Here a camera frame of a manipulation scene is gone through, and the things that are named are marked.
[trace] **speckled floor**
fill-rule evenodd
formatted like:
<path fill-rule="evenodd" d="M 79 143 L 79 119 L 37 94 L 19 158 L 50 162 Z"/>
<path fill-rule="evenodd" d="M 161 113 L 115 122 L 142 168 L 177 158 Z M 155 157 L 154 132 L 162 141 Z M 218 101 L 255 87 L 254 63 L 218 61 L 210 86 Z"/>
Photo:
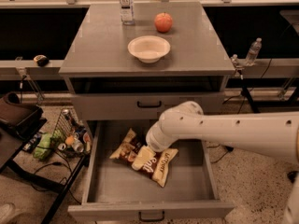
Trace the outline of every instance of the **speckled floor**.
<path fill-rule="evenodd" d="M 54 130 L 57 118 L 65 106 L 42 106 L 44 117 L 48 119 L 42 128 L 44 132 L 51 133 Z M 240 107 L 239 102 L 227 103 L 222 108 L 222 114 L 235 114 Z M 244 105 L 241 113 L 250 112 L 247 105 Z M 218 160 L 225 152 L 224 147 L 208 149 L 211 161 Z M 46 161 L 38 161 L 32 154 L 20 153 L 15 161 L 25 170 L 34 172 L 39 167 L 53 162 L 62 161 L 57 155 L 51 156 Z M 225 219 L 173 219 L 164 220 L 163 224 L 179 223 L 280 223 L 288 197 L 292 190 L 292 183 L 287 178 L 287 173 L 299 170 L 287 162 L 274 160 L 262 155 L 250 153 L 235 148 L 226 154 L 220 161 L 212 164 L 217 190 L 222 201 L 235 205 L 235 209 Z M 51 166 L 39 172 L 40 175 L 56 181 L 62 180 L 68 175 L 65 167 Z M 84 183 L 87 175 L 87 168 L 84 167 L 74 185 L 71 188 L 73 196 L 81 200 L 84 191 Z M 33 189 L 30 185 L 21 182 L 9 169 L 0 175 L 0 205 L 3 203 L 14 203 L 23 214 L 18 216 L 16 223 L 37 224 L 47 213 L 51 203 L 56 197 L 52 192 L 41 192 Z M 76 205 L 77 201 L 68 193 L 51 223 L 78 223 L 68 213 L 68 205 Z M 137 223 L 136 221 L 122 222 L 125 224 Z"/>

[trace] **drawer handle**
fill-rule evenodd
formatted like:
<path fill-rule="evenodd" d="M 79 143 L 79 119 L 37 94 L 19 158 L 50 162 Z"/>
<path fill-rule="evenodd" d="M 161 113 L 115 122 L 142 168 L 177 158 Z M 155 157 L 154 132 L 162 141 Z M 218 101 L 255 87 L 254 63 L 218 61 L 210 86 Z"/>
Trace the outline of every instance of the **drawer handle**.
<path fill-rule="evenodd" d="M 139 108 L 159 108 L 162 105 L 162 101 L 159 101 L 157 105 L 142 105 L 141 102 L 137 101 L 137 106 Z"/>
<path fill-rule="evenodd" d="M 165 218 L 165 212 L 162 212 L 162 217 L 157 219 L 144 219 L 141 217 L 141 212 L 139 212 L 139 220 L 143 222 L 157 222 L 157 221 L 163 221 Z"/>

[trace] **white bowl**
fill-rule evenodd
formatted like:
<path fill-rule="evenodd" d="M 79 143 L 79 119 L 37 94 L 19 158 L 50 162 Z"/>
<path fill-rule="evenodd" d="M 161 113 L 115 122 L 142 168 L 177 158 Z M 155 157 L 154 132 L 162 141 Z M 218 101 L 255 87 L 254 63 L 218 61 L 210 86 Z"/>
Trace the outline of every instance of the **white bowl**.
<path fill-rule="evenodd" d="M 154 35 L 140 36 L 128 45 L 129 52 L 143 63 L 156 63 L 170 50 L 170 44 Z"/>

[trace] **drawer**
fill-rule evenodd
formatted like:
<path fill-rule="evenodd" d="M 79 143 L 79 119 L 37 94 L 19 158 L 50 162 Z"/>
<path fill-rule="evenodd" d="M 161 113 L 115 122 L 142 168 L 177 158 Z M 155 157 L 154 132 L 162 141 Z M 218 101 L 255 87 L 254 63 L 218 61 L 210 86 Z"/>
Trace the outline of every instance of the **drawer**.
<path fill-rule="evenodd" d="M 98 121 L 82 205 L 69 206 L 78 221 L 225 217 L 234 206 L 219 200 L 205 144 L 180 140 L 164 188 L 111 160 L 129 128 L 146 135 L 148 119 Z"/>
<path fill-rule="evenodd" d="M 205 113 L 213 113 L 219 112 L 223 99 L 222 92 L 72 95 L 82 120 L 157 119 L 167 108 L 188 100 L 197 102 Z"/>

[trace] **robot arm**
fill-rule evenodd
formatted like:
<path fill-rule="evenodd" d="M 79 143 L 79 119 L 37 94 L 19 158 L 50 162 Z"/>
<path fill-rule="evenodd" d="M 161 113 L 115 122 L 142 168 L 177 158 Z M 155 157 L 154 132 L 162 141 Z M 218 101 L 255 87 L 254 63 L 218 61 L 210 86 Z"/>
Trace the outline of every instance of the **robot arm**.
<path fill-rule="evenodd" d="M 149 129 L 147 143 L 156 152 L 178 139 L 201 139 L 299 164 L 299 112 L 206 116 L 186 102 L 163 112 Z"/>

